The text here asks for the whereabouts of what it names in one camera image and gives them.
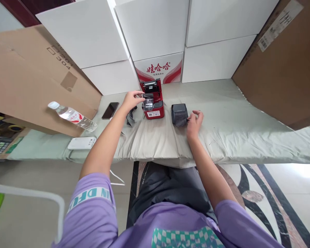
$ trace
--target gray shorts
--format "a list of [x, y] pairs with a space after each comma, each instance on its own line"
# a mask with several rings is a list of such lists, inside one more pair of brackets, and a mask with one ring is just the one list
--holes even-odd
[[148, 162], [127, 222], [134, 224], [147, 208], [160, 202], [186, 205], [217, 223], [196, 167], [178, 169]]

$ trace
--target purple t-shirt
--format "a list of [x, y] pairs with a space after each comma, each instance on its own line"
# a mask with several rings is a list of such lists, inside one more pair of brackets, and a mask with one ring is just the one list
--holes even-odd
[[221, 201], [215, 214], [218, 226], [185, 205], [162, 202], [118, 236], [110, 180], [93, 173], [77, 183], [62, 240], [52, 247], [283, 247], [234, 201]]

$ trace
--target brown cardboard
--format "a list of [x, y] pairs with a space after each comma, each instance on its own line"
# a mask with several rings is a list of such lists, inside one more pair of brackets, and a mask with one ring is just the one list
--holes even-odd
[[247, 100], [294, 130], [310, 125], [310, 0], [262, 52], [257, 42], [289, 3], [279, 1], [233, 75]]
[[41, 131], [43, 133], [47, 133], [47, 134], [50, 134], [50, 135], [59, 134], [59, 132], [50, 130], [50, 129], [42, 127], [42, 126], [38, 126], [36, 124], [30, 123], [30, 122], [27, 122], [27, 121], [23, 121], [23, 120], [17, 119], [17, 118], [14, 118], [14, 117], [10, 117], [10, 118], [4, 119], [3, 121], [7, 122], [7, 123], [19, 125], [21, 127], [28, 127], [28, 128], [31, 128], [31, 129], [34, 129], [34, 130], [38, 130], [38, 131]]
[[14, 140], [7, 146], [3, 153], [0, 154], [0, 159], [6, 159], [29, 132], [30, 129], [25, 128], [20, 133], [17, 133]]
[[0, 112], [43, 132], [79, 137], [83, 129], [60, 118], [48, 103], [57, 101], [92, 119], [100, 99], [44, 26], [0, 33]]

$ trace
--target bottle cap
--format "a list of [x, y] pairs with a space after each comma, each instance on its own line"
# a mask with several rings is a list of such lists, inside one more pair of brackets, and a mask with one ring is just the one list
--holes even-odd
[[48, 107], [50, 107], [51, 109], [57, 109], [59, 106], [60, 105], [57, 102], [51, 102], [50, 104], [48, 104]]

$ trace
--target shipping label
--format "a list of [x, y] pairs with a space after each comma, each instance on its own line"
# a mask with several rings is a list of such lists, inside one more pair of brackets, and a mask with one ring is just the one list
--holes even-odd
[[291, 0], [270, 28], [258, 41], [258, 46], [264, 52], [278, 35], [291, 23], [291, 21], [301, 12], [303, 6], [296, 0]]

